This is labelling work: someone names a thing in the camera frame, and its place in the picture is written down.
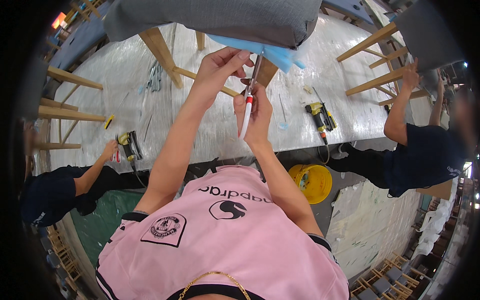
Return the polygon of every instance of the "red and white scissors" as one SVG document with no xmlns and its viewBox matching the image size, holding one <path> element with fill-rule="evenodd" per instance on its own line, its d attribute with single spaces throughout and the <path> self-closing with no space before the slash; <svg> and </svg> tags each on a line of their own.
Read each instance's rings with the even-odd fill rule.
<svg viewBox="0 0 480 300">
<path fill-rule="evenodd" d="M 252 113 L 252 102 L 253 96 L 252 91 L 255 83 L 257 83 L 257 75 L 260 70 L 260 64 L 262 63 L 262 58 L 264 57 L 264 50 L 257 56 L 255 61 L 255 66 L 253 68 L 252 78 L 250 79 L 250 84 L 245 89 L 245 101 L 247 101 L 247 106 L 245 108 L 245 115 L 243 116 L 243 125 L 241 127 L 241 132 L 239 134 L 239 139 L 243 140 L 245 133 L 247 132 L 248 121 L 250 120 L 250 114 Z"/>
<path fill-rule="evenodd" d="M 115 136 L 115 141 L 117 141 L 117 144 L 119 142 L 119 135 L 117 134 Z M 121 162 L 121 153 L 119 150 L 117 150 L 113 155 L 112 157 L 110 157 L 110 161 L 113 161 L 113 162 L 117 162 L 117 163 L 120 163 Z"/>
</svg>

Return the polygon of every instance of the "scissor blade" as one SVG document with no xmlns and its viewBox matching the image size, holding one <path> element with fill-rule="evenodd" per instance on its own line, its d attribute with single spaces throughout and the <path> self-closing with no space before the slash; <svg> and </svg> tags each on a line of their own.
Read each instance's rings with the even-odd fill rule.
<svg viewBox="0 0 480 300">
<path fill-rule="evenodd" d="M 255 83 L 257 83 L 257 76 L 260 70 L 260 64 L 262 63 L 263 57 L 264 57 L 264 50 L 262 49 L 262 52 L 260 52 L 260 54 L 257 56 L 257 60 L 255 61 L 255 66 L 253 68 L 252 79 L 250 80 L 250 86 L 249 86 L 250 91 L 253 90 Z"/>
</svg>

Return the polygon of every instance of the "person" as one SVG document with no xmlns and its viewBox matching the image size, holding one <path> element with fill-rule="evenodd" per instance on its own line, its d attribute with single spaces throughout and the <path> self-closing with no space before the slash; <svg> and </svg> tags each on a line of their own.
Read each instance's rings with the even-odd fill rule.
<svg viewBox="0 0 480 300">
<path fill-rule="evenodd" d="M 266 184 L 253 168 L 221 166 L 172 201 L 202 117 L 230 75 L 245 77 L 249 57 L 227 47 L 203 58 L 145 194 L 99 255 L 96 277 L 108 299 L 349 298 L 307 199 L 267 139 L 272 105 L 260 84 L 244 141 Z M 233 98 L 238 129 L 245 106 L 243 95 Z"/>
<path fill-rule="evenodd" d="M 337 172 L 353 172 L 364 176 L 381 189 L 389 189 L 393 197 L 408 189 L 428 188 L 457 177 L 466 158 L 473 154 L 478 140 L 478 121 L 474 95 L 467 88 L 459 90 L 451 115 L 450 128 L 440 127 L 444 86 L 439 74 L 438 98 L 424 127 L 405 124 L 405 107 L 412 90 L 419 84 L 418 59 L 403 73 L 403 84 L 384 126 L 386 137 L 398 143 L 394 151 L 360 151 L 351 144 L 341 144 L 347 152 L 342 159 L 326 164 Z"/>
<path fill-rule="evenodd" d="M 58 168 L 38 176 L 31 174 L 32 127 L 24 132 L 26 153 L 25 182 L 20 193 L 20 212 L 24 221 L 46 227 L 60 221 L 67 212 L 76 208 L 82 216 L 96 209 L 98 199 L 106 192 L 120 189 L 139 189 L 143 185 L 132 173 L 118 174 L 104 166 L 118 150 L 115 140 L 109 141 L 102 155 L 92 166 Z"/>
</svg>

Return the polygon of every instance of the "black pants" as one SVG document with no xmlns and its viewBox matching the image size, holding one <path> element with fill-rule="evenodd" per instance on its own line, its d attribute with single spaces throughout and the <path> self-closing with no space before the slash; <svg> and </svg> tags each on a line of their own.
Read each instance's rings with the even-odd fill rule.
<svg viewBox="0 0 480 300">
<path fill-rule="evenodd" d="M 368 149 L 361 151 L 352 147 L 350 143 L 342 146 L 342 151 L 348 156 L 342 159 L 330 158 L 328 167 L 337 172 L 353 172 L 370 180 L 380 189 L 388 189 L 384 178 L 384 156 L 388 150 L 376 151 Z"/>
<path fill-rule="evenodd" d="M 90 167 L 91 166 L 83 167 L 81 169 L 86 172 Z M 148 184 L 147 176 L 139 175 L 139 178 L 145 186 Z M 93 183 L 84 200 L 77 204 L 77 210 L 82 216 L 86 216 L 95 210 L 98 199 L 100 199 L 106 191 L 141 189 L 143 187 L 135 174 L 119 174 L 114 169 L 103 166 L 98 178 Z"/>
</svg>

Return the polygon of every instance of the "hand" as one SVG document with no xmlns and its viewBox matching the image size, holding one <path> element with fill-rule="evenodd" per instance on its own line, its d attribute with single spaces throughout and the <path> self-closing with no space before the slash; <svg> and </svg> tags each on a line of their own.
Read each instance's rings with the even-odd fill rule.
<svg viewBox="0 0 480 300">
<path fill-rule="evenodd" d="M 241 81 L 243 84 L 249 83 L 248 79 L 242 79 Z M 270 125 L 273 109 L 263 85 L 256 84 L 255 87 L 253 87 L 252 96 L 252 114 L 250 115 L 247 132 L 243 140 L 247 142 L 252 151 L 255 151 L 254 149 L 259 145 L 261 146 L 268 143 L 268 126 Z M 233 109 L 237 116 L 237 128 L 239 132 L 243 125 L 246 105 L 244 95 L 236 95 L 233 98 Z"/>
<path fill-rule="evenodd" d="M 200 101 L 205 110 L 209 109 L 229 76 L 239 78 L 246 76 L 243 70 L 244 64 L 249 67 L 254 66 L 253 61 L 250 60 L 250 52 L 247 50 L 240 51 L 225 47 L 208 54 L 202 59 L 189 97 L 195 96 L 195 101 Z"/>
<path fill-rule="evenodd" d="M 37 136 L 36 130 L 33 126 L 33 122 L 24 123 L 24 152 L 26 156 L 33 155 L 33 149 L 35 146 L 35 139 Z"/>
<path fill-rule="evenodd" d="M 414 63 L 409 63 L 403 71 L 403 83 L 402 88 L 413 91 L 420 83 L 420 76 L 417 73 L 417 65 L 419 63 L 418 58 L 415 58 Z"/>
<path fill-rule="evenodd" d="M 440 69 L 437 69 L 437 73 L 438 73 L 438 87 L 437 87 L 437 92 L 438 92 L 438 97 L 440 97 L 440 95 L 442 96 L 442 100 L 443 100 L 443 95 L 445 93 L 445 86 L 444 86 L 444 81 L 442 79 L 442 75 L 440 73 Z"/>
<path fill-rule="evenodd" d="M 105 149 L 103 150 L 103 153 L 102 153 L 102 158 L 105 160 L 105 161 L 108 161 L 110 160 L 110 158 L 113 156 L 114 153 L 116 153 L 119 149 L 119 145 L 117 143 L 117 141 L 115 140 L 110 140 L 106 145 L 105 145 Z"/>
</svg>

